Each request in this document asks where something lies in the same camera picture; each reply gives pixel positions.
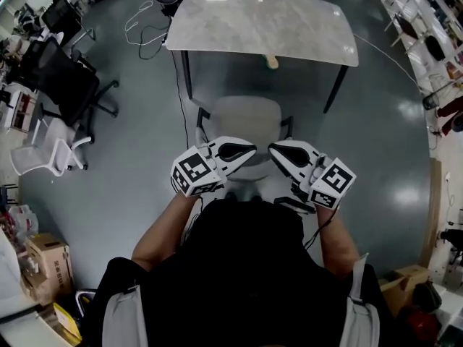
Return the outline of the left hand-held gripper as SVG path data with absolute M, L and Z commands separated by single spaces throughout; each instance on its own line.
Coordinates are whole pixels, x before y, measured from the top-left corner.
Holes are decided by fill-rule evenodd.
M 185 197 L 212 192 L 227 182 L 227 176 L 241 168 L 257 151 L 247 140 L 222 136 L 193 145 L 176 158 L 171 180 Z

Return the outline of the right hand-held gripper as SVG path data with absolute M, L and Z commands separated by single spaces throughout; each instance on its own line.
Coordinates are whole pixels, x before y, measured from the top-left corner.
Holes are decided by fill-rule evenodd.
M 281 140 L 271 143 L 268 151 L 292 181 L 292 194 L 304 204 L 335 210 L 357 178 L 338 158 L 320 155 L 308 142 Z

